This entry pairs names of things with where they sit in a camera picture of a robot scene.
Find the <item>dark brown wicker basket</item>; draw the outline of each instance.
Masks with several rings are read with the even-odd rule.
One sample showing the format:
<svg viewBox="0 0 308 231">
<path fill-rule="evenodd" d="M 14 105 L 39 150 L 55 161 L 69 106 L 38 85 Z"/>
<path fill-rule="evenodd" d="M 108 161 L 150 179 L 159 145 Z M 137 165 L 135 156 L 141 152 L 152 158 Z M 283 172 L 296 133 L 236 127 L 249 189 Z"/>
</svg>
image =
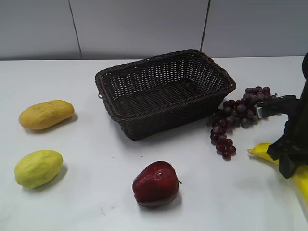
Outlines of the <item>dark brown wicker basket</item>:
<svg viewBox="0 0 308 231">
<path fill-rule="evenodd" d="M 236 87 L 198 50 L 107 68 L 95 81 L 110 117 L 132 140 L 211 115 Z"/>
</svg>

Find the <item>banana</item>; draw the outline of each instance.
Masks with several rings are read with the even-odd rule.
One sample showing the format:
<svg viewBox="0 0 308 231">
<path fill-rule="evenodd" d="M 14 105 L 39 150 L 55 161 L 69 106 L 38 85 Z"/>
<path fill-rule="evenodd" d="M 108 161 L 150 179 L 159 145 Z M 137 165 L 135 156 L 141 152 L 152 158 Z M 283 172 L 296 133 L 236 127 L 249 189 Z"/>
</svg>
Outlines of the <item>banana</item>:
<svg viewBox="0 0 308 231">
<path fill-rule="evenodd" d="M 248 152 L 252 156 L 256 156 L 265 161 L 269 161 L 275 165 L 279 165 L 279 160 L 275 161 L 272 160 L 272 158 L 266 153 L 270 145 L 271 143 L 261 143 L 252 149 L 248 149 Z M 300 166 L 293 174 L 292 180 L 300 190 L 305 200 L 306 206 L 308 207 L 308 166 L 307 165 Z"/>
</svg>

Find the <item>green-yellow fruit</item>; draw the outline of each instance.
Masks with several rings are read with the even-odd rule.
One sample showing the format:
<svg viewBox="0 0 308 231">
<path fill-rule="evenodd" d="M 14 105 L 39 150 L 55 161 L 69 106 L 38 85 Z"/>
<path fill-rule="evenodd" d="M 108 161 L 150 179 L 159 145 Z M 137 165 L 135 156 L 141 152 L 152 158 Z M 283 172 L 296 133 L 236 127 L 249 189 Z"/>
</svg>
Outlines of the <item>green-yellow fruit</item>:
<svg viewBox="0 0 308 231">
<path fill-rule="evenodd" d="M 26 188 L 38 187 L 49 182 L 62 167 L 60 153 L 39 150 L 22 158 L 15 167 L 16 182 Z"/>
</svg>

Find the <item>white table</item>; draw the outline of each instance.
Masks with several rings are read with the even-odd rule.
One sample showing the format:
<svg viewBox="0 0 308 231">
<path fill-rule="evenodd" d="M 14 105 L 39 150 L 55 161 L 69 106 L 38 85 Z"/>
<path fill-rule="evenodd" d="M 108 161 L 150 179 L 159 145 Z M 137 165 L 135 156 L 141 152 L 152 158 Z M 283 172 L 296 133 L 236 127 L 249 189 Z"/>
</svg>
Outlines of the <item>white table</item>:
<svg viewBox="0 0 308 231">
<path fill-rule="evenodd" d="M 235 130 L 237 155 L 222 160 L 211 145 L 206 120 L 131 141 L 97 97 L 99 70 L 132 60 L 0 61 L 1 231 L 303 231 L 308 225 L 292 187 L 269 166 L 250 160 L 247 149 L 276 141 L 287 116 L 273 116 Z M 220 58 L 237 83 L 228 99 L 246 87 L 270 86 L 279 95 L 300 96 L 302 57 Z M 18 123 L 27 107 L 55 99 L 71 102 L 78 119 L 48 132 L 28 132 Z M 53 149 L 65 167 L 49 184 L 24 189 L 14 180 L 26 154 Z M 131 184 L 148 164 L 166 160 L 175 168 L 180 197 L 167 207 L 140 208 Z"/>
</svg>

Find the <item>apple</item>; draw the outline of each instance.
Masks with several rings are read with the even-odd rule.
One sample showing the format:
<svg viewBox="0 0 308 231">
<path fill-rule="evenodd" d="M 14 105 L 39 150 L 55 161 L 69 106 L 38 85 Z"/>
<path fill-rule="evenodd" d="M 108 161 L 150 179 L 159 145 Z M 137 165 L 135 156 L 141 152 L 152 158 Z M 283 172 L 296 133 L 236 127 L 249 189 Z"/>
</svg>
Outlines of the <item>apple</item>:
<svg viewBox="0 0 308 231">
<path fill-rule="evenodd" d="M 156 161 L 135 178 L 132 189 L 138 204 L 144 207 L 157 207 L 177 198 L 179 180 L 171 164 L 166 161 Z"/>
</svg>

